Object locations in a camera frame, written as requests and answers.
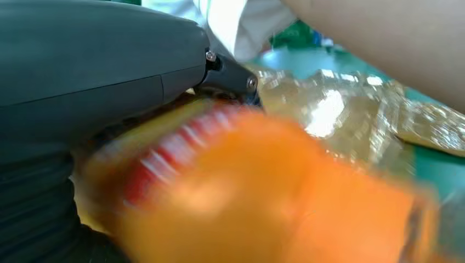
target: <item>white cloth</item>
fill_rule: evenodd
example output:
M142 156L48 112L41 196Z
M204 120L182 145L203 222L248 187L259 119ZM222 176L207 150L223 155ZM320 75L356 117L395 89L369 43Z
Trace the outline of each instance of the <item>white cloth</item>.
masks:
M142 0L142 6L196 21L213 51L238 61L253 59L269 37L296 20L280 0Z

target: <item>screw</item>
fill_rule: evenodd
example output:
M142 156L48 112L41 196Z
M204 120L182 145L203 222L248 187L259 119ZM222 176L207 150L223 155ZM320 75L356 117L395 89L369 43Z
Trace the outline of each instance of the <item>screw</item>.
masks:
M250 77L247 80L247 89L250 91L254 91L257 89L257 79L254 77Z
M205 54L205 57L207 58L208 61L215 62L217 59L217 55L212 52L212 51L207 51Z

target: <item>black rubber grip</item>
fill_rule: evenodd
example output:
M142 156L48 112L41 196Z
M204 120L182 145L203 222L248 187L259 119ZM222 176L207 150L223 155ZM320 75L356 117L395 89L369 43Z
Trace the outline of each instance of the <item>black rubber grip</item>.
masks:
M128 262L80 223L70 155L0 167L1 262Z

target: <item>human arm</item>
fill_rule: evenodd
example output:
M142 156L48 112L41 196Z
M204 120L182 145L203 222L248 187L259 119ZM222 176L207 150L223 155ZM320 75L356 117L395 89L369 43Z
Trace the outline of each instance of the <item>human arm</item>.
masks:
M465 113L465 2L282 0L304 22L400 82Z

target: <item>gold reflective material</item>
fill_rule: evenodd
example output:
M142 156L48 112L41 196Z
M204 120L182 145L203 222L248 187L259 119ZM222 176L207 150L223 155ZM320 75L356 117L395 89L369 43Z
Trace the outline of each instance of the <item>gold reflective material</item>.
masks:
M412 147L403 141L465 156L465 117L405 98L406 87L398 82L330 70L297 80L286 71L248 68L260 80L267 113L298 121L337 157L406 177L415 171Z

